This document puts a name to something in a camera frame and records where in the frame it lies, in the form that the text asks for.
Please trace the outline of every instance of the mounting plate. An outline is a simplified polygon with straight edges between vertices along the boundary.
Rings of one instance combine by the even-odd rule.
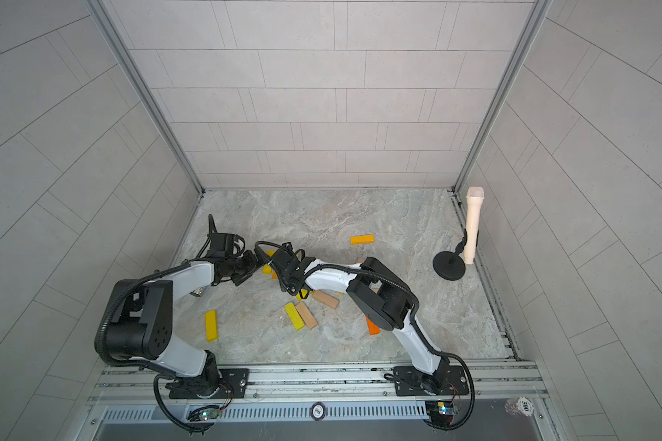
[[[399,383],[395,382],[395,393],[398,397],[424,397],[430,396],[429,393],[424,392],[422,389],[410,387],[409,384],[420,384],[422,375],[426,375],[422,372],[419,372],[412,366],[394,366],[392,368],[392,374],[399,379]],[[456,365],[451,366],[450,370],[446,373],[446,383],[452,384],[456,387],[456,390],[459,392],[459,395],[468,395],[469,388],[466,381],[461,381],[461,378],[466,378],[463,367]],[[454,390],[451,386],[447,385],[442,391],[442,395],[453,395]]]
[[[245,397],[245,390],[248,386],[248,375],[250,371],[248,369],[219,369],[221,373],[221,380],[230,384],[233,388],[231,393],[231,398],[243,398]],[[228,398],[228,392],[226,387],[219,387],[219,389],[211,397],[205,399],[226,399]],[[169,399],[203,399],[197,394],[187,393],[180,390],[170,390]]]

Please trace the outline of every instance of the marble floor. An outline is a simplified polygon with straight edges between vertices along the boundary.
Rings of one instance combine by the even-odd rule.
[[[412,288],[418,317],[441,349],[464,358],[502,358],[507,351],[476,269],[457,282],[437,276],[434,254],[453,248],[462,234],[446,190],[208,191],[196,213],[180,258],[202,246],[211,213],[219,232],[255,241],[292,242],[295,249],[326,262],[351,264],[372,256]],[[375,235],[375,242],[351,245],[350,236]],[[348,295],[334,294],[334,311],[307,299],[318,321],[313,330],[294,330],[284,305],[296,299],[258,270],[240,287],[209,287],[201,298],[174,305],[174,331],[219,363],[406,361],[390,332],[371,336],[365,316]],[[204,313],[215,309],[218,340],[207,342]]]

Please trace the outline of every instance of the natural wooden block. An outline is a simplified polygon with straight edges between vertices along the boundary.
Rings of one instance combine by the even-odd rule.
[[[297,304],[295,308],[296,312],[301,315],[301,320],[304,320],[304,324],[307,328],[312,330],[316,325],[318,325],[316,319],[313,315],[311,315],[311,311],[309,311],[309,308],[307,308],[305,304]]]
[[[336,309],[338,307],[338,299],[332,297],[331,295],[326,294],[324,291],[314,291],[311,293],[311,298],[316,301],[321,302],[322,304],[328,306],[331,309]]]
[[[366,322],[368,322],[368,331],[370,331],[371,335],[375,335],[375,334],[380,333],[380,329],[379,329],[378,325],[371,322],[371,319],[369,319],[368,316],[366,316]]]
[[[218,324],[216,323],[216,310],[212,309],[203,316],[206,324],[206,341],[218,340]]]
[[[351,245],[358,245],[360,243],[373,243],[375,242],[375,237],[372,234],[366,234],[364,236],[351,236]]]
[[[301,316],[297,312],[293,303],[289,302],[288,304],[284,305],[284,310],[287,312],[287,315],[289,316],[289,319],[291,320],[291,324],[294,326],[294,329],[299,331],[301,328],[304,327],[304,322],[303,320],[301,320]]]

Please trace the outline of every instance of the metal corner post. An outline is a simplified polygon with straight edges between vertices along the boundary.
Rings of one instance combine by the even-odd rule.
[[[508,66],[505,68],[505,72],[503,72],[501,82],[495,90],[493,100],[488,107],[488,111],[485,113],[485,117],[481,122],[481,127],[478,129],[478,134],[473,142],[473,146],[471,146],[468,156],[466,157],[466,163],[464,163],[464,166],[459,173],[458,180],[456,181],[456,185],[454,186],[454,193],[459,200],[460,195],[466,186],[468,174],[471,171],[473,164],[476,162],[481,148],[485,144],[485,139],[488,137],[488,133],[491,131],[495,119],[498,117],[498,111],[500,111],[503,102],[505,102],[505,98],[508,97],[510,88],[515,81],[515,77],[517,77],[517,72],[520,70],[522,63],[530,50],[530,45],[532,44],[534,37],[537,35],[542,22],[544,22],[544,17],[547,16],[547,9],[551,2],[552,0],[535,0],[532,4],[530,15],[527,17],[527,22],[524,24],[522,33],[520,33],[520,37],[517,39],[515,50],[512,52]]]
[[[159,109],[157,102],[154,100],[154,96],[152,96],[150,88],[145,84],[145,79],[142,77],[142,74],[135,65],[135,62],[132,60],[128,48],[125,47],[123,40],[120,38],[120,35],[118,35],[118,31],[115,29],[110,16],[105,10],[105,7],[102,4],[102,0],[83,1],[86,5],[86,9],[88,9],[89,13],[91,13],[91,16],[93,17],[93,20],[96,22],[96,26],[103,35],[103,38],[106,40],[106,43],[113,51],[115,59],[118,60],[118,63],[123,68],[125,76],[128,78],[134,87],[135,92],[140,97],[142,105],[145,106],[145,109],[152,118],[154,125],[159,130],[162,139],[164,139],[164,142],[167,143],[172,153],[177,158],[177,161],[184,168],[184,171],[186,171],[189,179],[194,184],[196,191],[199,193],[199,195],[201,195],[203,193],[203,186],[201,185],[201,182],[196,176],[193,168],[191,168],[191,164],[189,164],[189,161],[186,159],[184,151],[179,145],[179,142],[174,136],[174,133],[171,131],[171,127],[169,127],[169,124],[167,123],[167,119],[164,117],[164,114]]]

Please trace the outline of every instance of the cream microphone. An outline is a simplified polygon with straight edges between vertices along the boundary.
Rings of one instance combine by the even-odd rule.
[[[476,256],[476,240],[478,238],[478,220],[481,216],[481,204],[483,204],[483,187],[469,187],[466,192],[466,235],[468,237],[464,247],[464,262],[473,265]]]

